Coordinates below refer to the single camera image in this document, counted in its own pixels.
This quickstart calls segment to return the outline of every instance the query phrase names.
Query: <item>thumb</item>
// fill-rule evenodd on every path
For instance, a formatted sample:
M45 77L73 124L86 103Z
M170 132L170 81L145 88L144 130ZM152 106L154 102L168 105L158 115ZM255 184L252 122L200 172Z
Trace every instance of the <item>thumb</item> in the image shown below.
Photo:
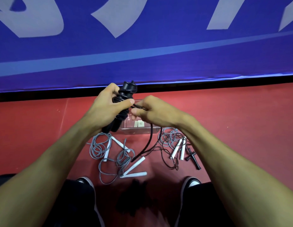
M134 99L126 99L124 101L114 103L116 110L118 110L118 113L121 112L124 109L128 109L129 107L133 106L135 103Z
M132 109L132 114L142 118L142 117L146 116L147 111L145 111L143 109L133 108Z

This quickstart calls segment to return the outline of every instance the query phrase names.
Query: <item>forearm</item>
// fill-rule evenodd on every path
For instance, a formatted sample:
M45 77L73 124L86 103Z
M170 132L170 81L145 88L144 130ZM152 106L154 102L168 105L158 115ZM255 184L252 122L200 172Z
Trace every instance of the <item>forearm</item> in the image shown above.
M41 226L90 135L76 123L33 164L0 187L0 226Z
M234 152L193 117L179 129L202 161L220 199L238 226L292 226L293 192Z

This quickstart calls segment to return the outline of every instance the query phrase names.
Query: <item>red floor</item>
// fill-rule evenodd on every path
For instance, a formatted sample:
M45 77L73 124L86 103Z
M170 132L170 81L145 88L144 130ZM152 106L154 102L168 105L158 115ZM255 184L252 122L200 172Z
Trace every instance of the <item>red floor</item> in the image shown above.
M141 99L149 94L136 94ZM227 145L265 169L293 190L293 83L258 87L208 89L153 93L194 115ZM92 104L94 97L0 103L0 174L20 172L68 130ZM138 153L148 135L122 136ZM121 150L115 143L114 157ZM118 179L110 186L99 182L98 161L89 156L86 145L69 178L89 176L96 185L97 204L107 226L162 226L173 223L179 205L181 180L192 175L202 182L209 177L201 165L180 161L179 171L169 170L160 153L152 153L137 167L148 175L150 196L158 200L160 213L140 210L135 218L116 213L114 206L131 179Z

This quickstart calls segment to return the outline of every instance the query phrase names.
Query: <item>hand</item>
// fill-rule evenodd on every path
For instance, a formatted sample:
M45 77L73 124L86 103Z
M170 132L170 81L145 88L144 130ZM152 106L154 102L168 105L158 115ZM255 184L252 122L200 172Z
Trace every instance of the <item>hand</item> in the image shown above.
M137 103L146 109L132 109L132 120L140 117L143 121L152 123L161 127L179 128L179 123L182 120L185 112L175 108L174 106L164 102L163 100L148 96Z
M81 119L91 129L92 135L99 133L100 129L109 125L122 110L128 109L134 104L134 99L113 103L112 98L118 94L118 91L119 87L116 84L108 85L100 92L91 108Z

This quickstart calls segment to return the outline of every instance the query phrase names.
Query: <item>blue stripe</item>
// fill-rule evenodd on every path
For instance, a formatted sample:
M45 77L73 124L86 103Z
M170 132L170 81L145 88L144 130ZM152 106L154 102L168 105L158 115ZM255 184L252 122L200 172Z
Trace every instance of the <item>blue stripe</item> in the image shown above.
M173 53L187 52L205 48L213 48L224 45L238 44L243 42L258 41L268 38L276 38L292 35L293 31L234 38L219 41L200 42L195 44L175 45L168 47L131 50L114 53L101 53L74 57L50 58L31 61L15 61L0 63L0 76L10 76L24 73L51 71L64 68L74 68L87 65L104 64L116 61L126 61L145 57L154 57Z

